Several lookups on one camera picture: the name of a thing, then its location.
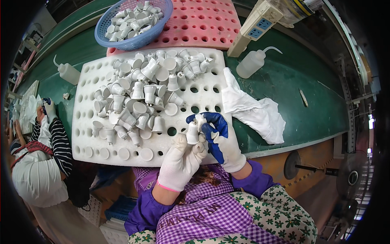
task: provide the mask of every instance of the pink band on wrist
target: pink band on wrist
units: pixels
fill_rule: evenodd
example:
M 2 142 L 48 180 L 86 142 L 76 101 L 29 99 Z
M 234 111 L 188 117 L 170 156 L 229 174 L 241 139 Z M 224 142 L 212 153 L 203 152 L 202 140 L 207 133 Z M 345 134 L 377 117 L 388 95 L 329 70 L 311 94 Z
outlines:
M 173 192 L 179 192 L 179 191 L 172 190 L 171 188 L 167 188 L 167 187 L 161 185 L 161 184 L 158 182 L 158 180 L 157 180 L 157 185 L 159 185 L 160 187 L 164 188 L 165 190 L 169 190 L 169 191 L 173 191 Z

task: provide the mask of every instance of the gloved hand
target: gloved hand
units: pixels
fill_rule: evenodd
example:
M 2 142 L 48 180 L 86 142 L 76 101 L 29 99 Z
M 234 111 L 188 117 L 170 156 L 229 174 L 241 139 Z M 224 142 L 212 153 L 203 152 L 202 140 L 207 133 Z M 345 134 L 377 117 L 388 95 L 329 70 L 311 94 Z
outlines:
M 51 124 L 54 119 L 58 118 L 55 113 L 54 105 L 54 101 L 51 98 L 42 99 L 43 113 L 48 116 L 49 124 Z
M 207 123 L 202 125 L 202 132 L 209 143 L 211 154 L 226 172 L 233 173 L 241 170 L 246 163 L 246 157 L 238 148 L 233 126 L 228 124 L 220 113 L 204 112 L 201 114 L 207 120 Z M 190 115 L 186 122 L 190 123 L 194 118 L 194 114 Z
M 206 155 L 203 143 L 188 146 L 186 135 L 178 133 L 161 165 L 158 184 L 168 190 L 183 191 Z

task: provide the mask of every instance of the blue plastic basket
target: blue plastic basket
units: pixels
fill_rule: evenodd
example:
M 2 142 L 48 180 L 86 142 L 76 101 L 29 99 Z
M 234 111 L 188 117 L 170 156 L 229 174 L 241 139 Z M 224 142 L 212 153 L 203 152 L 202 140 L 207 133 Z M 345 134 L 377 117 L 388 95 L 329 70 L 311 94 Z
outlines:
M 119 11 L 134 9 L 137 3 L 144 2 L 145 0 L 123 0 L 117 2 L 109 8 L 99 19 L 99 22 L 95 27 L 95 39 L 98 44 L 107 48 L 117 48 L 119 50 L 131 51 L 144 47 L 155 40 L 160 35 L 161 31 L 163 31 L 165 23 L 172 15 L 173 4 L 171 0 L 150 0 L 150 3 L 155 7 L 159 7 L 161 12 L 164 14 L 164 17 L 150 30 L 128 40 L 114 43 L 108 42 L 109 39 L 104 36 L 107 32 L 107 28 L 111 25 L 111 18 L 115 17 Z
M 129 219 L 129 212 L 133 210 L 136 203 L 137 198 L 121 195 L 109 209 L 104 211 L 104 215 L 107 220 L 116 218 L 126 221 Z

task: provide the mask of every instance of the green workbench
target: green workbench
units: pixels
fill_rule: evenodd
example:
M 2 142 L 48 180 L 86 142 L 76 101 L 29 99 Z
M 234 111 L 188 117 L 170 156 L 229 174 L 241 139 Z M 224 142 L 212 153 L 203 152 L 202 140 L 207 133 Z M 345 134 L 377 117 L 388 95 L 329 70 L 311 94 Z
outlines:
M 251 50 L 267 46 L 275 46 L 283 54 L 268 51 L 265 65 L 260 70 L 248 79 L 240 78 L 236 66 L 242 58 Z M 82 31 L 47 54 L 27 73 L 18 89 L 18 94 L 23 94 L 35 80 L 39 80 L 38 94 L 54 100 L 65 130 L 71 135 L 76 86 L 60 78 L 53 64 L 55 54 L 58 63 L 68 62 L 80 71 L 84 63 L 105 57 L 106 48 L 96 43 L 94 27 Z M 227 57 L 226 52 L 224 54 L 226 66 L 232 70 L 241 89 L 257 100 L 269 97 L 277 102 L 278 110 L 286 121 L 283 133 L 285 142 L 268 145 L 258 133 L 233 118 L 240 149 L 247 156 L 290 151 L 348 131 L 347 106 L 342 98 L 344 95 L 337 74 L 294 39 L 271 29 L 257 42 L 251 42 L 239 58 Z M 308 107 L 304 106 L 299 89 L 305 94 Z M 62 99 L 64 93 L 71 94 L 69 100 Z

